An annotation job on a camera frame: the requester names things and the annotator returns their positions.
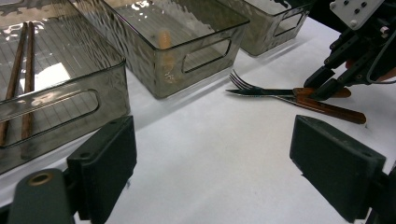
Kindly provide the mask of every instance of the robotic hand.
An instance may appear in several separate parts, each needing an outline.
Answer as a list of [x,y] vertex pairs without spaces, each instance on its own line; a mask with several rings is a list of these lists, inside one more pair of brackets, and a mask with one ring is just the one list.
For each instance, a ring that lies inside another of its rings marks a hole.
[[[332,12],[348,29],[330,45],[332,53],[324,65],[309,77],[304,86],[317,89],[310,97],[327,100],[345,86],[370,85],[378,82],[396,67],[396,1],[395,0],[335,0]],[[337,79],[334,71],[345,62],[354,61]]]

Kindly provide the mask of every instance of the fork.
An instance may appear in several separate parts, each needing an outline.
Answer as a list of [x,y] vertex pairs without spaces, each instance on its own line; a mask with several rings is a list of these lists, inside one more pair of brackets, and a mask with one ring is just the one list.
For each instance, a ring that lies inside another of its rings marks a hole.
[[239,90],[262,90],[261,87],[248,84],[236,74],[235,70],[233,70],[233,73],[230,73],[230,80]]
[[[239,77],[236,74],[235,70],[233,70],[233,73],[230,73],[230,80],[239,90],[271,92],[274,95],[271,95],[270,93],[267,93],[265,95],[273,96],[273,97],[293,96],[293,95],[295,97],[309,97],[309,95],[315,92],[314,88],[294,88],[292,90],[269,90],[258,86],[253,86],[247,83],[246,81],[244,81],[241,77]],[[350,95],[351,92],[347,88],[343,88],[340,91],[337,91],[332,96],[332,98],[346,98],[349,97]]]

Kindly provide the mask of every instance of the chopsticks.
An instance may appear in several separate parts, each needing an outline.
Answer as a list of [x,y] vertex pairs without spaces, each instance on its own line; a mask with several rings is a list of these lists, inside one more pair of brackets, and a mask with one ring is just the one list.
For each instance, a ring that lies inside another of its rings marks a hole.
[[[15,96],[15,90],[18,87],[19,74],[21,71],[21,63],[23,61],[23,48],[24,42],[28,35],[27,55],[26,55],[26,74],[24,93],[33,91],[35,88],[35,73],[34,73],[34,35],[35,27],[31,21],[24,22],[21,28],[20,41],[18,43],[17,52],[15,54],[14,64],[11,70],[11,76],[7,86],[6,100]],[[22,116],[21,139],[27,138],[32,135],[32,120],[31,113]],[[6,144],[7,131],[9,120],[0,123],[0,147]]]

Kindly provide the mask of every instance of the utensil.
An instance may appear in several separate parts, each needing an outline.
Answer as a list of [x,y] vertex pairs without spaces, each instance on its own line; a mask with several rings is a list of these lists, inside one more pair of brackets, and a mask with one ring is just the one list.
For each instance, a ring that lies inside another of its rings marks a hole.
[[[233,94],[250,97],[274,97],[290,104],[338,119],[343,119],[358,124],[363,124],[366,122],[366,117],[361,112],[345,109],[335,105],[327,105],[322,102],[310,99],[309,92],[312,93],[313,90],[305,90],[306,88],[296,88],[293,90],[266,90],[264,88],[253,86],[247,83],[242,78],[240,78],[235,71],[233,71],[233,74],[230,74],[230,80],[239,89],[227,90]],[[350,96],[350,91],[348,89],[341,90],[334,95],[334,97],[348,96]]]

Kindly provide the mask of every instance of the knife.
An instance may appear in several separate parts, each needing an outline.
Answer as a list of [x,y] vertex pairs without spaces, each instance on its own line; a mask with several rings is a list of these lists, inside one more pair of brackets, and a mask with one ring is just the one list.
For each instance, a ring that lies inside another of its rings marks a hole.
[[[275,89],[250,89],[250,90],[226,90],[237,95],[261,97],[261,96],[285,96],[285,97],[309,97],[314,93],[314,88],[294,88],[292,90],[275,90]],[[343,88],[336,92],[333,98],[347,98],[351,92]]]
[[[231,93],[250,96],[250,97],[274,97],[282,101],[286,101],[290,104],[297,105],[301,108],[309,109],[324,115],[332,116],[334,118],[347,120],[353,123],[363,124],[366,122],[366,117],[361,112],[345,109],[335,105],[327,105],[322,102],[308,98],[309,91],[297,91],[293,90],[265,90],[265,89],[253,89],[253,90],[227,90]],[[350,91],[339,91],[337,97],[348,97]]]

